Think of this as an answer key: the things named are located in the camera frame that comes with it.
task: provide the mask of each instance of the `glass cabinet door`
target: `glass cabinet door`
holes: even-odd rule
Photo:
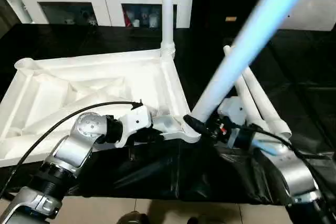
[[[126,27],[162,27],[162,5],[160,4],[121,4]],[[174,5],[174,28],[176,28],[176,10]]]
[[[50,24],[97,25],[91,3],[39,2]]]

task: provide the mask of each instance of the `black cable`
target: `black cable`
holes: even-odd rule
[[[71,117],[73,117],[74,115],[77,115],[85,110],[89,110],[89,109],[93,109],[96,107],[100,107],[100,106],[106,106],[106,105],[115,105],[115,104],[129,104],[129,105],[133,105],[133,106],[138,106],[139,103],[138,102],[129,102],[129,101],[114,101],[114,102],[102,102],[102,103],[97,103],[94,105],[90,105],[87,106],[85,108],[82,108],[80,110],[77,110],[74,113],[71,113],[70,115],[66,116],[65,118],[63,118],[62,120],[58,121],[54,126],[52,126],[46,133],[44,133],[28,150],[27,152],[22,156],[22,158],[19,160],[19,162],[17,162],[17,164],[14,166],[14,168],[11,171],[11,174],[9,175],[4,187],[1,189],[0,191],[0,199],[4,196],[6,188],[9,184],[9,182],[11,182],[13,176],[16,174],[17,170],[20,168],[20,166],[22,165],[22,163],[26,160],[26,158],[29,156],[29,154],[36,148],[36,146],[42,142],[43,139],[45,139],[54,129],[56,129],[60,124],[64,123],[66,120],[70,119]]]

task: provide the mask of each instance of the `white pipe frame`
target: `white pipe frame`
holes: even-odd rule
[[[234,48],[219,65],[192,116],[206,122],[234,82],[257,57],[297,0],[259,0],[236,37]]]

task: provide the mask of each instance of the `person's foot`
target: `person's foot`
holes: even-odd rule
[[[205,215],[201,215],[198,218],[191,217],[187,224],[225,224],[222,220],[217,220],[215,218],[211,218]]]

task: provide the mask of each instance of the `black plastic sheet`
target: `black plastic sheet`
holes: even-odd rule
[[[224,37],[206,30],[177,29],[175,65],[192,108],[224,57]],[[22,41],[21,47],[15,41]],[[159,48],[161,32],[114,27],[19,25],[0,40],[4,63],[1,92],[23,57],[46,59],[106,52]],[[333,160],[336,145],[335,32],[279,31],[251,68],[280,116],[290,126],[293,145],[336,189]],[[135,160],[130,160],[130,152]],[[30,180],[41,162],[26,164],[10,185],[16,191]],[[0,185],[9,168],[0,168]],[[165,141],[94,153],[70,195],[186,201],[280,204],[270,192],[267,171],[241,150]]]

